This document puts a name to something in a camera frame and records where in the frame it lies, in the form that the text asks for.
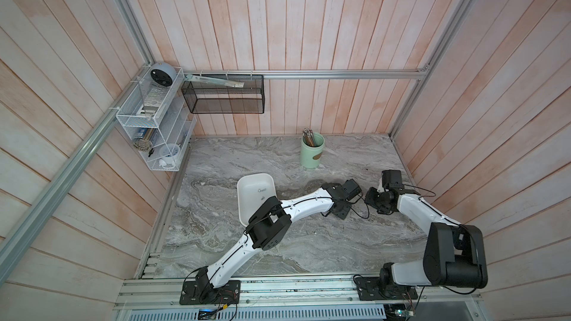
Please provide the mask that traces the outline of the pile of metal screws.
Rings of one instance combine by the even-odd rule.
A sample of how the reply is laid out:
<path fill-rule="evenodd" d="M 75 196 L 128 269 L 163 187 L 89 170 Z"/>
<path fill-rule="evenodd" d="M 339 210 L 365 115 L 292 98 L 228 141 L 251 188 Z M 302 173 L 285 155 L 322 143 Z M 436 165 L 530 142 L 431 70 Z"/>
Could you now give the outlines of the pile of metal screws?
<path fill-rule="evenodd" d="M 257 197 L 261 202 L 264 202 L 269 197 L 268 191 L 266 189 L 258 190 Z"/>

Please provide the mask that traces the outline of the white rectangular storage box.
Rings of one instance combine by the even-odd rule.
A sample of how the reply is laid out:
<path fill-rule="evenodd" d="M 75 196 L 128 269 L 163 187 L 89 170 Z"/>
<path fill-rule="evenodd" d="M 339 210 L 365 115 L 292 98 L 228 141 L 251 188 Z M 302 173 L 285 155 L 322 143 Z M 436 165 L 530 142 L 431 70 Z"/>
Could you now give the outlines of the white rectangular storage box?
<path fill-rule="evenodd" d="M 274 180 L 267 173 L 247 175 L 237 182 L 239 221 L 242 226 L 247 227 L 249 218 L 263 205 L 264 202 L 258 199 L 257 193 L 264 189 L 268 191 L 268 199 L 277 195 Z"/>

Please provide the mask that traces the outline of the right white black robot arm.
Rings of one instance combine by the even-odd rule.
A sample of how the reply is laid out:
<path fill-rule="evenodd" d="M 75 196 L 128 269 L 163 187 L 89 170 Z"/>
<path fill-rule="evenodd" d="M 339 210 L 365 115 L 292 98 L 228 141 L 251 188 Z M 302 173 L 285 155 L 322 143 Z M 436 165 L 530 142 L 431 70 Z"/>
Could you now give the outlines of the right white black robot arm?
<path fill-rule="evenodd" d="M 400 171 L 383 171 L 382 190 L 371 188 L 365 203 L 382 215 L 405 215 L 427 235 L 420 260 L 389 262 L 381 269 L 377 284 L 386 297 L 417 286 L 472 291 L 486 287 L 489 277 L 482 231 L 438 211 L 412 186 L 403 183 Z"/>

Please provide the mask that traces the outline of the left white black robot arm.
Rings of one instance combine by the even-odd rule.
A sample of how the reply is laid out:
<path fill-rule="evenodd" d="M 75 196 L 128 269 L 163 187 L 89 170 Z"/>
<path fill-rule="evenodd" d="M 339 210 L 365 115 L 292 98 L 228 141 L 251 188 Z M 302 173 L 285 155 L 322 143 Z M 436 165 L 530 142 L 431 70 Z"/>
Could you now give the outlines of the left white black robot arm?
<path fill-rule="evenodd" d="M 236 244 L 215 263 L 196 271 L 194 297 L 199 303 L 209 303 L 250 258 L 278 245 L 296 221 L 316 213 L 346 218 L 361 193 L 361 187 L 349 179 L 343 184 L 325 183 L 296 199 L 270 197 L 248 220 Z"/>

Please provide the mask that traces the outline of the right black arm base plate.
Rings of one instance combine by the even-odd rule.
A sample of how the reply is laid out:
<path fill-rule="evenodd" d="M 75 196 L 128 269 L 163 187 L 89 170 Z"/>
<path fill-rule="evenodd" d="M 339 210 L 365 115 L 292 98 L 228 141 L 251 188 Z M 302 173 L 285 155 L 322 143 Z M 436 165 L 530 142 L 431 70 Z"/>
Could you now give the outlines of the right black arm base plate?
<path fill-rule="evenodd" d="M 384 284 L 379 277 L 364 277 L 357 274 L 352 277 L 352 281 L 361 301 L 418 299 L 416 288 L 391 283 Z"/>

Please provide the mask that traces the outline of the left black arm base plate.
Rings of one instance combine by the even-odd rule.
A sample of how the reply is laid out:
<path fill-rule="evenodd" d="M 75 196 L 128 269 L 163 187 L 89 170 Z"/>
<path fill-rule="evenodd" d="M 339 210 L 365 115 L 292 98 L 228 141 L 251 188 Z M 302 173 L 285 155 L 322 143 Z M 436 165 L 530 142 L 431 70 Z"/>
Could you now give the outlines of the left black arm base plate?
<path fill-rule="evenodd" d="M 237 304 L 240 291 L 241 282 L 238 280 L 231 280 L 220 288 L 212 288 L 205 283 L 190 280 L 183 283 L 179 304 L 182 306 Z"/>

